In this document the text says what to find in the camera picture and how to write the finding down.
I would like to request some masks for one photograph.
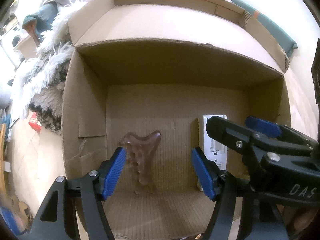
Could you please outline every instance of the corrugated cardboard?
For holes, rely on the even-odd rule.
[[[225,0],[92,0],[92,7],[84,7],[79,14],[69,21],[70,34],[74,44],[79,42],[80,37],[88,30],[88,27],[92,26],[111,8],[132,4],[179,6],[222,17],[240,25],[252,35],[273,57],[283,72],[286,72],[289,67],[288,57],[269,31],[243,8]],[[88,13],[90,17],[79,19],[79,15],[83,13]]]
[[[87,19],[96,1],[74,18],[83,19],[85,26],[77,27],[74,20],[69,23],[76,52],[63,101],[66,174],[76,178],[97,169],[128,132],[146,136],[160,130],[162,139],[152,167],[157,192],[135,194],[136,174],[126,164],[114,195],[104,204],[111,229],[131,239],[202,233],[214,203],[197,189],[191,164],[191,150],[199,146],[197,118],[223,113],[243,124],[248,115],[255,115],[290,125],[283,74],[276,66],[192,42],[188,36],[157,38],[151,27],[148,38],[130,34],[124,29],[129,25],[106,17],[109,5],[100,6],[105,14],[94,13],[90,26]],[[241,155],[232,150],[227,170],[246,176]],[[235,219],[240,211],[241,199]]]

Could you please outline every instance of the blue object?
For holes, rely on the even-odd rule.
[[[246,127],[255,130],[257,132],[263,133],[269,138],[277,138],[282,135],[282,130],[279,125],[262,120],[253,116],[247,117],[245,120]]]
[[[231,0],[234,4],[242,7],[248,11],[251,15],[256,16],[257,20],[271,33],[271,35],[278,41],[279,45],[286,52],[287,56],[290,57],[294,49],[297,49],[297,43],[275,22],[269,19],[264,14],[257,11],[255,8],[246,4],[241,0]]]
[[[16,236],[20,236],[21,232],[18,228],[17,222],[13,217],[12,212],[7,209],[7,208],[0,208],[2,215],[3,215],[3,219],[6,222],[8,228],[16,235]]]
[[[106,200],[108,197],[110,197],[113,194],[116,188],[118,179],[120,177],[121,171],[124,167],[125,160],[126,160],[126,151],[122,148],[118,153],[117,157],[115,158],[115,160],[113,161],[113,163],[111,164],[111,168],[104,179],[104,188],[102,192],[102,197],[104,200]]]
[[[201,157],[199,156],[199,154],[195,149],[192,150],[191,161],[192,161],[193,167],[196,170],[196,174],[200,180],[204,194],[207,197],[209,197],[210,200],[214,200],[216,194],[213,190],[213,180],[206,166],[204,165],[204,162],[202,161]]]

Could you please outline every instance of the silver bolt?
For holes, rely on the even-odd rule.
[[[273,152],[268,152],[267,153],[267,156],[270,160],[274,161],[274,162],[279,162],[280,161],[280,156],[276,153],[273,153]]]
[[[222,177],[226,177],[228,176],[228,172],[227,171],[221,171],[221,174],[220,174]]]
[[[95,177],[95,176],[97,176],[98,175],[98,171],[90,171],[89,172],[89,176],[90,177]]]
[[[63,182],[64,181],[64,177],[63,176],[59,176],[56,178],[57,182]]]
[[[241,148],[242,148],[242,145],[243,145],[242,141],[237,141],[237,142],[236,142],[236,147],[237,147],[238,149],[241,149]]]

